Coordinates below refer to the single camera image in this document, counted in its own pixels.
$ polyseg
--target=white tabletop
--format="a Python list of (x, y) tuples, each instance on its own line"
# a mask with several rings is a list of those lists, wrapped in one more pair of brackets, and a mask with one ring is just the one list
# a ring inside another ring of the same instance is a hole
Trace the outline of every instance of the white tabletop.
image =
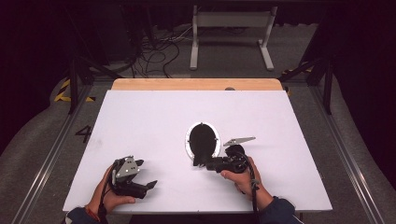
[(284, 91), (108, 91), (64, 211), (86, 204), (106, 168), (133, 155), (145, 161), (134, 182), (158, 183), (143, 200), (115, 213), (250, 212), (251, 202), (231, 181), (192, 166), (184, 142), (199, 121), (217, 129), (221, 144), (256, 137), (242, 146), (271, 194), (289, 199), (297, 211), (332, 210)]

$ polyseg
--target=human hand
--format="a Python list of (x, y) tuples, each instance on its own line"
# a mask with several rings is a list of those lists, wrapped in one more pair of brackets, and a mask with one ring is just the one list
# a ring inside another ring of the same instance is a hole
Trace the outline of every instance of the human hand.
[[(264, 209), (272, 200), (273, 197), (268, 193), (262, 184), (262, 178), (260, 176), (259, 171), (257, 170), (256, 165), (254, 164), (254, 160), (251, 157), (248, 157), (248, 160), (253, 168), (253, 172), (255, 175), (255, 179), (258, 181), (256, 187), (258, 187), (256, 191), (257, 195), (257, 207), (259, 210)], [(252, 189), (251, 189), (251, 178), (250, 178), (250, 170), (247, 168), (243, 173), (236, 174), (228, 170), (221, 171), (221, 176), (225, 179), (232, 180), (235, 184), (235, 187), (240, 192), (247, 195), (249, 200), (252, 200)]]
[[(102, 180), (96, 186), (96, 189), (92, 195), (91, 201), (87, 204), (87, 207), (96, 216), (98, 216), (98, 208), (99, 208), (99, 204), (100, 204), (100, 200), (101, 200), (101, 196), (102, 196), (103, 186), (106, 183), (107, 174), (110, 172), (110, 170), (111, 170), (111, 166), (107, 168)], [(113, 211), (113, 209), (118, 205), (135, 202), (134, 197), (117, 195), (116, 193), (113, 192), (113, 190), (110, 188), (110, 186), (108, 184), (106, 186), (105, 192), (106, 192), (106, 194), (103, 199), (103, 204), (105, 205), (105, 209), (106, 209), (107, 213), (111, 213), (111, 211)]]

